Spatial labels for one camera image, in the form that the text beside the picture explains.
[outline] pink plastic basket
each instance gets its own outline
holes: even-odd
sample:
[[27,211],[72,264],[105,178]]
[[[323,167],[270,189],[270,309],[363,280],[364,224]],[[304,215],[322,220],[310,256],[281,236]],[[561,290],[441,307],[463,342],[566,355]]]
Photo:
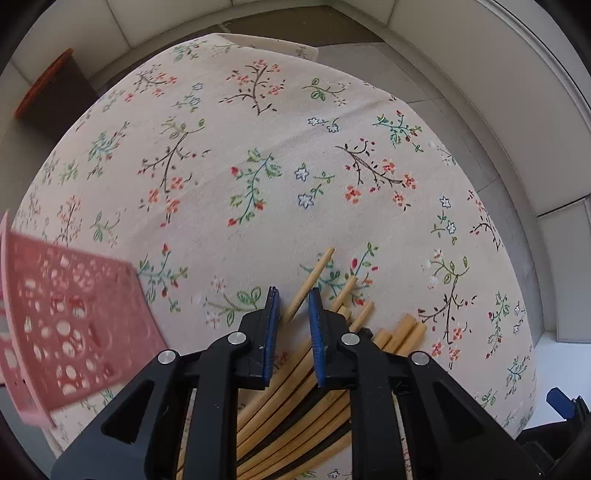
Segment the pink plastic basket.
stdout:
[[9,335],[0,371],[23,422],[131,380],[166,345],[128,262],[50,245],[0,223]]

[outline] blue gripper pad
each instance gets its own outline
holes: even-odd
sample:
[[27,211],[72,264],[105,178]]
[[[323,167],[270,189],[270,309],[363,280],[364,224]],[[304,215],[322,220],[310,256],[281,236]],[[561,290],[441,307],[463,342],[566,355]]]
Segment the blue gripper pad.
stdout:
[[312,337],[312,354],[314,355],[314,371],[318,385],[324,387],[326,384],[326,346],[322,341],[321,314],[324,307],[317,288],[308,293],[308,316],[310,318],[310,336]]
[[277,344],[277,329],[279,327],[279,290],[275,287],[269,289],[271,296],[271,314],[267,324],[267,336],[265,338],[265,355],[263,363],[263,380],[268,387],[273,375],[273,363],[275,358],[275,345]]

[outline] green leaf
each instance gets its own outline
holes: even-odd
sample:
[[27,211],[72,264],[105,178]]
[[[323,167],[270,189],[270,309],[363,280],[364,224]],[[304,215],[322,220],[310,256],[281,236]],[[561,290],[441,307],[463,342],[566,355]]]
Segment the green leaf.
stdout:
[[252,303],[251,302],[251,296],[245,290],[238,290],[236,292],[236,298],[238,298],[238,301],[240,303],[243,303],[245,305],[250,305]]
[[256,303],[259,301],[260,298],[261,298],[261,288],[260,288],[260,286],[256,286],[251,290],[252,305],[256,306]]

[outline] floral tablecloth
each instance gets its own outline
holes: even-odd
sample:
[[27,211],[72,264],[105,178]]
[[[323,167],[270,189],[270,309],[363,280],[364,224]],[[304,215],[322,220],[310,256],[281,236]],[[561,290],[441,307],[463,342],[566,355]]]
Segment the floral tablecloth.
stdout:
[[[369,327],[405,312],[422,348],[513,437],[535,403],[525,306],[484,205],[403,101],[316,64],[317,50],[213,34],[156,55],[106,92],[57,144],[13,228],[133,262],[171,348],[235,330],[270,285],[284,304],[325,247],[326,301]],[[309,335],[305,306],[277,364]],[[54,412],[67,447],[112,398]],[[346,476],[350,452],[308,476]]]

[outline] tile floor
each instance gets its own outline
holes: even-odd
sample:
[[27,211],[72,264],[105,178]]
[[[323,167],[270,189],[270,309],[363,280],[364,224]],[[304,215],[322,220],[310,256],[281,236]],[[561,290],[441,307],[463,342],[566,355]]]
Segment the tile floor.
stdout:
[[540,289],[525,232],[491,159],[462,117],[412,64],[383,42],[320,47],[318,62],[404,100],[449,149],[495,222],[513,264],[536,343],[543,333],[544,322]]

